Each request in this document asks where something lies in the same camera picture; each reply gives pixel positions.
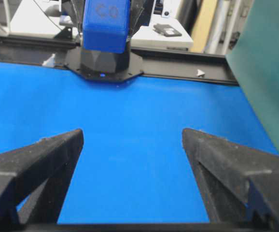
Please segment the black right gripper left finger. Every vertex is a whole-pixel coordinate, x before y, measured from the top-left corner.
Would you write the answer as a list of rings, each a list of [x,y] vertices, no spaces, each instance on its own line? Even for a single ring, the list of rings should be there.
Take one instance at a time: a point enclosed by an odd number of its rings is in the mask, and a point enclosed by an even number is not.
[[[79,156],[81,129],[0,154],[0,226],[57,223]]]

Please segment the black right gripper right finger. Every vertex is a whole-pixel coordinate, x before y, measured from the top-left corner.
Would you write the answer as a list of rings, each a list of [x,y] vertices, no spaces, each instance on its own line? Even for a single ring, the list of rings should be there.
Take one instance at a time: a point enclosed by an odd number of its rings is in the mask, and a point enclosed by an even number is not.
[[[279,156],[190,128],[182,144],[211,222],[279,229]]]

